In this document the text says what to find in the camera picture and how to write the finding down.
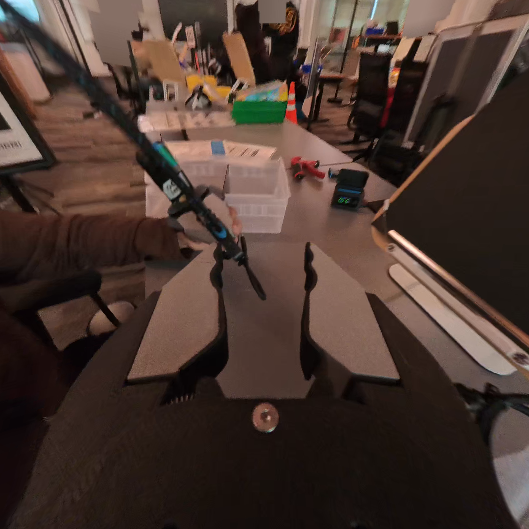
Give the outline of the brown cardboard sheet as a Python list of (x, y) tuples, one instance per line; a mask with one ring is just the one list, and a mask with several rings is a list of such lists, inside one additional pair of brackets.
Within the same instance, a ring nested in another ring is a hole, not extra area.
[(162, 83), (186, 86), (185, 73), (170, 40), (143, 41), (136, 56), (139, 58), (141, 68), (152, 72)]
[(235, 75), (235, 81), (248, 87), (255, 87), (255, 73), (242, 34), (240, 32), (224, 32), (222, 41)]

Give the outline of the pale shoe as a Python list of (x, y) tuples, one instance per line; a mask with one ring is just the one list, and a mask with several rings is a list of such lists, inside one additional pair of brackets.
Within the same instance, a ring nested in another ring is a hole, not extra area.
[(136, 310), (135, 304), (129, 301), (115, 301), (110, 303), (107, 308), (108, 314), (100, 309), (91, 317), (87, 326), (88, 336), (100, 336), (114, 332)]

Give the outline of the printed paper sheets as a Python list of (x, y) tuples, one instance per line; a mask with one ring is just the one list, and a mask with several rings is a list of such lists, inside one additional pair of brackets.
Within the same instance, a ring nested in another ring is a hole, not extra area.
[(268, 160), (277, 152), (274, 147), (229, 140), (168, 141), (164, 145), (177, 162), (226, 156)]

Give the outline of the yellow plastic bin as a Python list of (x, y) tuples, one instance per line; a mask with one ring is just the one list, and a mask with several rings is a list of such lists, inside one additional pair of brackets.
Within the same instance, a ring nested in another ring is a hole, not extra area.
[(231, 92), (231, 86), (220, 86), (217, 84), (217, 78), (209, 75), (190, 74), (186, 75), (186, 85), (189, 94), (195, 88), (201, 87), (203, 92), (212, 100), (227, 100)]

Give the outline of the grey framed partition panel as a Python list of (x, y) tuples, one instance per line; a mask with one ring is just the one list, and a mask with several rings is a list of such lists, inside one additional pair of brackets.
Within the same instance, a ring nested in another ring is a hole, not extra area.
[(434, 101), (454, 99), (447, 127), (479, 111), (497, 90), (524, 38), (528, 14), (447, 28), (436, 36), (403, 141), (415, 141)]

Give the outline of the red handled tool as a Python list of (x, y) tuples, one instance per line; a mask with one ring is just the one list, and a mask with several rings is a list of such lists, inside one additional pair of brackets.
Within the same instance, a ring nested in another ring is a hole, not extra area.
[(319, 180), (325, 179), (325, 172), (320, 170), (319, 160), (305, 160), (300, 156), (291, 158), (290, 161), (293, 178), (303, 180), (306, 176), (315, 177)]

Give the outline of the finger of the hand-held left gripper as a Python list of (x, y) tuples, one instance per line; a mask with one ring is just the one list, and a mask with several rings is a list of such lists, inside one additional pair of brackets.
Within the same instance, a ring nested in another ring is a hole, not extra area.
[(250, 263), (249, 263), (249, 256), (248, 256), (248, 248), (247, 248), (247, 243), (246, 243), (244, 235), (239, 235), (239, 242), (241, 246), (242, 257), (238, 261), (238, 264), (240, 267), (243, 267), (245, 269), (250, 285), (253, 288), (254, 292), (259, 297), (259, 299), (262, 301), (266, 301), (267, 294), (265, 293), (261, 285), (261, 282), (258, 280), (254, 272), (251, 270)]

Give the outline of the green plastic bin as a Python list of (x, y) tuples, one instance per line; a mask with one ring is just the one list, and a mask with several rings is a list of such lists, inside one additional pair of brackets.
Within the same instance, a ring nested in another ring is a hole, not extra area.
[(235, 124), (278, 124), (285, 119), (287, 102), (235, 101), (231, 111)]

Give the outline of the person's left forearm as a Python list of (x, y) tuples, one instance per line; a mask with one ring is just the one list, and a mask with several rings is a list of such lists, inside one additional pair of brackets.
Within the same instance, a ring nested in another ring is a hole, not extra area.
[(65, 277), (148, 260), (181, 261), (179, 233), (164, 219), (1, 211), (1, 284)]

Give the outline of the black framed poster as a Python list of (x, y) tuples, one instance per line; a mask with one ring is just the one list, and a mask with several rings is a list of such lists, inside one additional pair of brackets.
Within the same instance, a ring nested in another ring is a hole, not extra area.
[(1, 76), (1, 176), (49, 169), (56, 157)]

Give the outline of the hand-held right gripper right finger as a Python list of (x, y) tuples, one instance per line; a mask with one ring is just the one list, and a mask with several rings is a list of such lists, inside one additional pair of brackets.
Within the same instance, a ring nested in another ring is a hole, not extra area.
[(304, 251), (300, 362), (305, 380), (399, 381), (367, 293), (317, 245)]

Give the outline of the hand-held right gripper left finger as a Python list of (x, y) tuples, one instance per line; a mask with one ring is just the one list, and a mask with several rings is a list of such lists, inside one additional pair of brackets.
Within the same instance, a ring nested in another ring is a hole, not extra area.
[(162, 288), (127, 382), (217, 377), (228, 363), (223, 254), (210, 244)]

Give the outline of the black office chair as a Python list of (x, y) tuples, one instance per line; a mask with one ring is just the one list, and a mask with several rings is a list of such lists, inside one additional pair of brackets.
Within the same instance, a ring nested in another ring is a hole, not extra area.
[(361, 53), (357, 94), (347, 122), (348, 128), (354, 126), (353, 138), (345, 144), (377, 137), (388, 99), (391, 62), (390, 54)]
[(416, 142), (408, 146), (404, 140), (427, 70), (425, 62), (414, 59), (421, 40), (421, 37), (413, 40), (400, 63), (400, 74), (388, 117), (368, 163), (372, 172), (396, 187), (408, 178), (423, 159), (422, 146)]

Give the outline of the black box with blue trim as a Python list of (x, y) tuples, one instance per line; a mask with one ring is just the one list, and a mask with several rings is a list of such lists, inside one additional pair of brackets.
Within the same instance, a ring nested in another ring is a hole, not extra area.
[(335, 182), (330, 206), (358, 211), (365, 203), (365, 187), (369, 173), (363, 170), (329, 169), (328, 177)]

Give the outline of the long white box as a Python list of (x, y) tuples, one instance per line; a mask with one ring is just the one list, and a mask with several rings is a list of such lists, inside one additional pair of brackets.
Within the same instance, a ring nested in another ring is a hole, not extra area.
[(141, 132), (180, 131), (188, 129), (230, 128), (236, 125), (229, 112), (165, 111), (140, 115), (137, 125)]

